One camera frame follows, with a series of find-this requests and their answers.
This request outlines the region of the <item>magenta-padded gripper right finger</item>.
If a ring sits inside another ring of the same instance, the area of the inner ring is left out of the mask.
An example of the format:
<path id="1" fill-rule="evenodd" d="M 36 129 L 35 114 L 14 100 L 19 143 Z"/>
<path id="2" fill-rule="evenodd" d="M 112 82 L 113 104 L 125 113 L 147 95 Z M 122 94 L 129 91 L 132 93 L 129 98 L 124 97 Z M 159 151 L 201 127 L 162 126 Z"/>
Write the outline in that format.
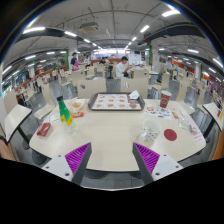
<path id="1" fill-rule="evenodd" d="M 145 185 L 182 169 L 182 166 L 169 155 L 158 154 L 138 143 L 133 144 L 132 153 Z"/>

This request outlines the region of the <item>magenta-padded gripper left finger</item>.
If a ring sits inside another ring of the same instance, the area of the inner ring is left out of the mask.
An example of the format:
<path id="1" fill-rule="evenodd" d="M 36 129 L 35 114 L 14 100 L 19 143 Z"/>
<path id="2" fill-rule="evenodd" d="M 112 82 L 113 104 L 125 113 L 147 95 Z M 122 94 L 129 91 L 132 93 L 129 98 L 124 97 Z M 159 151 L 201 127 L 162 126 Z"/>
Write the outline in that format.
<path id="1" fill-rule="evenodd" d="M 91 143 L 87 143 L 66 155 L 52 158 L 42 169 L 80 185 L 91 153 Z"/>

